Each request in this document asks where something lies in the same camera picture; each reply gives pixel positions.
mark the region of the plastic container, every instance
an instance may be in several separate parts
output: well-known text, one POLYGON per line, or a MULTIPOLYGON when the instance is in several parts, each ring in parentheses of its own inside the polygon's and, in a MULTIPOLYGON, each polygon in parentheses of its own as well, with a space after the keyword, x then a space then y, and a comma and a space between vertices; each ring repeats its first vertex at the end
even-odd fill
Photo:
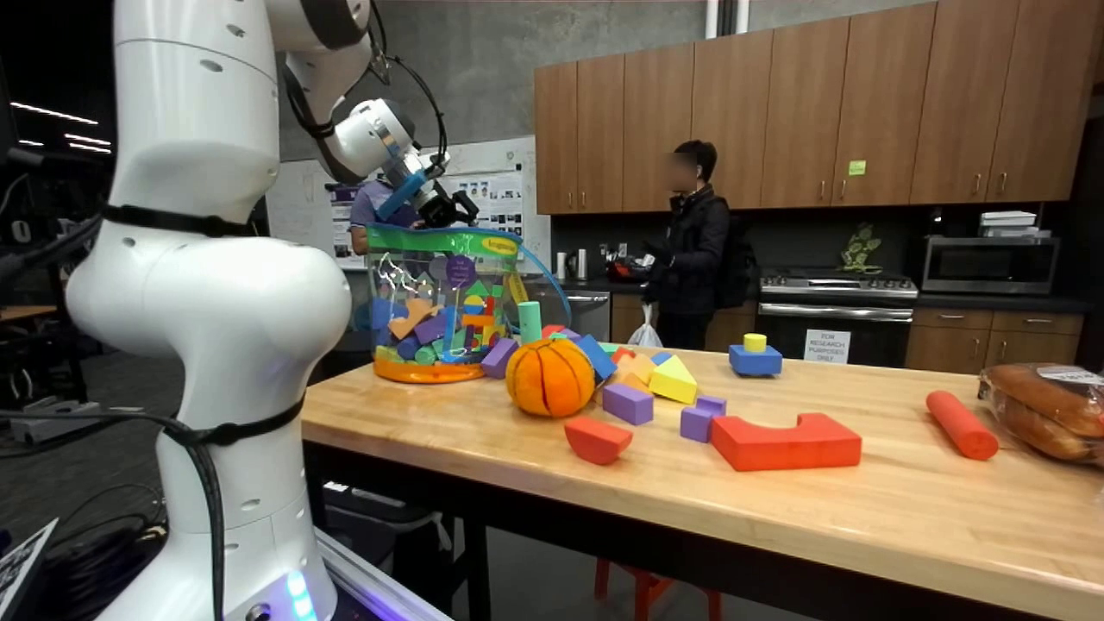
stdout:
POLYGON ((991 367, 978 401, 1035 451, 1104 469, 1104 376, 1078 367, 991 367))
POLYGON ((480 358, 513 339, 517 238, 480 226, 370 226, 371 370, 400 384, 484 376, 480 358))

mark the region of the red block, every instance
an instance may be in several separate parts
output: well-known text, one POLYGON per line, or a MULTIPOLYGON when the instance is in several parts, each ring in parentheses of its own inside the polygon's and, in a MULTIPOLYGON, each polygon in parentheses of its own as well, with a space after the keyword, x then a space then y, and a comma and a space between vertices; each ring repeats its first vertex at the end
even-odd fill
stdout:
POLYGON ((713 416, 710 440, 732 469, 827 469, 863 458, 863 438, 827 414, 797 414, 797 429, 713 416))
POLYGON ((624 451, 624 444, 631 440, 628 429, 613 429, 607 420, 594 420, 594 416, 572 416, 561 423, 565 440, 572 444, 572 451, 587 462, 595 467, 609 467, 617 462, 617 456, 624 451))

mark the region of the toy bin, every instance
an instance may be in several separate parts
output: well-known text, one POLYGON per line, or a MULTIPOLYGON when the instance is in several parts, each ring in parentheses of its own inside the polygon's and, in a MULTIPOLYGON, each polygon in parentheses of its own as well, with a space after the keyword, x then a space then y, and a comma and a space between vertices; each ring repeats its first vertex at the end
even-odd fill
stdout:
POLYGON ((517 335, 517 238, 480 226, 370 226, 371 370, 395 384, 475 378, 517 335))

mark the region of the drawer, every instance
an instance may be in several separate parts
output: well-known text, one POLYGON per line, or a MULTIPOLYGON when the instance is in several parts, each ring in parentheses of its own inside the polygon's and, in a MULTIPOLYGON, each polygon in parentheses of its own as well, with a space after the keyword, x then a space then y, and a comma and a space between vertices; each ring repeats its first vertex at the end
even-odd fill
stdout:
POLYGON ((958 309, 958 308, 917 308, 910 324, 917 329, 962 329, 962 331, 986 331, 994 321, 991 309, 958 309))
POLYGON ((1078 331, 1078 313, 1015 313, 1015 309, 996 309, 994 313, 994 331, 1078 331))

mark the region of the man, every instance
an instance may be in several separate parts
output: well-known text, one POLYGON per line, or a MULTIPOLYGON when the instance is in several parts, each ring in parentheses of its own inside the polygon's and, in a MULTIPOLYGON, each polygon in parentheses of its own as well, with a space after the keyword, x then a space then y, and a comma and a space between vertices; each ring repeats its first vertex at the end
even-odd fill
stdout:
POLYGON ((669 347, 702 347, 718 308, 729 202, 710 186, 713 165, 718 147, 710 140, 683 140, 664 168, 671 218, 664 224, 664 244, 654 252, 660 263, 645 299, 660 303, 660 339, 669 347))

